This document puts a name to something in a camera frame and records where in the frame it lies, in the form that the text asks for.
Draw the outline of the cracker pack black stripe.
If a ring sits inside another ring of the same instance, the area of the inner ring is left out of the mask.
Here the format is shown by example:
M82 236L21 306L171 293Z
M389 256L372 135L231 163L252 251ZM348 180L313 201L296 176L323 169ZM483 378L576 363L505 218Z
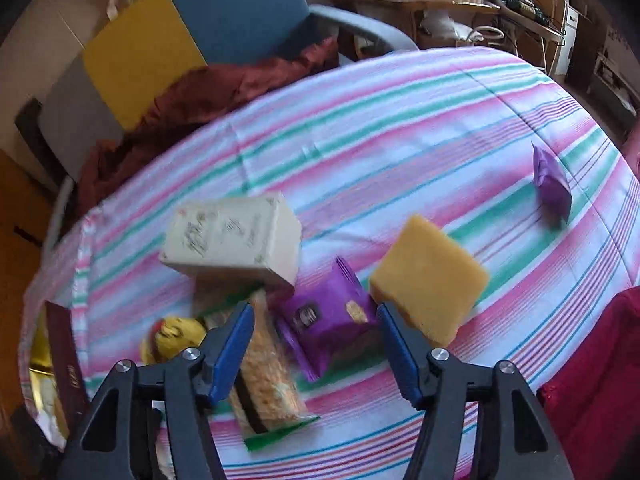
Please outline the cracker pack black stripe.
M308 410L299 394L273 326L265 289L201 280L195 284L193 311L209 330L224 324L233 307L244 302L254 309L254 330L228 402L245 446L258 451L311 425L319 416Z

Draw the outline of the yellow sponge block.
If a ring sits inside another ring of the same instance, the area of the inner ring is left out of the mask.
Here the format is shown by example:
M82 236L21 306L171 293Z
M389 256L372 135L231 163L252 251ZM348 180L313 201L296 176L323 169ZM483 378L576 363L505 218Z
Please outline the yellow sponge block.
M447 347L488 282L471 254L414 214L370 275L369 289L375 302L391 302L432 344Z

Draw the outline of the cream medicine box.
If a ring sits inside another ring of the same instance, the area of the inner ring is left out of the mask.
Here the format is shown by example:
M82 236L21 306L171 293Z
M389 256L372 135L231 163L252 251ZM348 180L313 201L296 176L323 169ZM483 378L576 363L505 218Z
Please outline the cream medicine box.
M295 285L302 225L280 193L190 202L172 216L158 258L216 282Z

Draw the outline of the purple snack packet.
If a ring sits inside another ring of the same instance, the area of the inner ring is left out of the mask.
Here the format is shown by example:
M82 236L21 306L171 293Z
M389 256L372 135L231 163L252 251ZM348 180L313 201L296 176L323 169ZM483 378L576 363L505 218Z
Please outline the purple snack packet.
M296 292L272 315L308 382L319 380L335 353L378 324L376 304L342 257L316 286Z

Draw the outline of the red clothing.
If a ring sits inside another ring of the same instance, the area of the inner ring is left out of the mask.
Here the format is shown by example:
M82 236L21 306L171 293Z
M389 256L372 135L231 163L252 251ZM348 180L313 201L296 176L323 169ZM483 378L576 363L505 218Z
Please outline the red clothing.
M639 289L617 294L537 392L576 479L639 477Z

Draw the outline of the striped bed sheet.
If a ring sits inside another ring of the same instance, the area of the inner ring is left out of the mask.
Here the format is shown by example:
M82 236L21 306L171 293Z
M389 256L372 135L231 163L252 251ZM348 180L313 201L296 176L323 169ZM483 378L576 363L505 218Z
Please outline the striped bed sheet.
M533 181L533 145L563 166L558 221ZM564 364L616 292L639 281L639 185L588 113L541 70L497 50L384 56L307 78L205 126L72 229L25 296L21 355L46 300L73 312L96 388L135 359L151 323L190 311L194 284L158 254L189 200L283 193L303 227L298 284L336 257L360 278L422 214L488 270L452 346L508 359L532 386Z

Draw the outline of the small purple candy packet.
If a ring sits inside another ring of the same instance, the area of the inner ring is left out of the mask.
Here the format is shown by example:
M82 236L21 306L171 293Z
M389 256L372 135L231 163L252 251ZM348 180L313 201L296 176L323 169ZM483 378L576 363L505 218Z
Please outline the small purple candy packet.
M533 145L533 181L539 201L556 220L567 222L573 206L573 195L558 159L549 151Z

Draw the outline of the dark red blanket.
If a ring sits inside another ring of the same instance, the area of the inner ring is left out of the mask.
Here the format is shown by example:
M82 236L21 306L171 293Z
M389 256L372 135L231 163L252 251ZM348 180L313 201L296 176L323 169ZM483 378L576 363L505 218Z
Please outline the dark red blanket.
M265 94L338 66L338 44L323 39L291 61L270 58L254 65L194 68L157 96L122 140L99 140L81 168L75 214L98 206L154 159L198 128Z

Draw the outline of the grey yellow blue headboard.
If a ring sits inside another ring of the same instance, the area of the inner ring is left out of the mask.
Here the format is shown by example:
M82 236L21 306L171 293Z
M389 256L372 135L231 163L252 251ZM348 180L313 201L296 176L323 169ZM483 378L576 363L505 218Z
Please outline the grey yellow blue headboard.
M290 60L318 39L306 0L138 0L55 81L38 126L63 177L77 179L96 141L120 140L189 70Z

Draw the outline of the wooden desk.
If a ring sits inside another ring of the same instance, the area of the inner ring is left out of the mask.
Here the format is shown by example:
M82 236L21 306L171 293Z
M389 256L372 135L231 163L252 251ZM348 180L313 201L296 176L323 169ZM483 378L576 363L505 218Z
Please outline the wooden desk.
M499 8L484 0L330 0L338 8L376 18L399 28L419 42L419 28L425 11L447 11L452 18L494 16Z

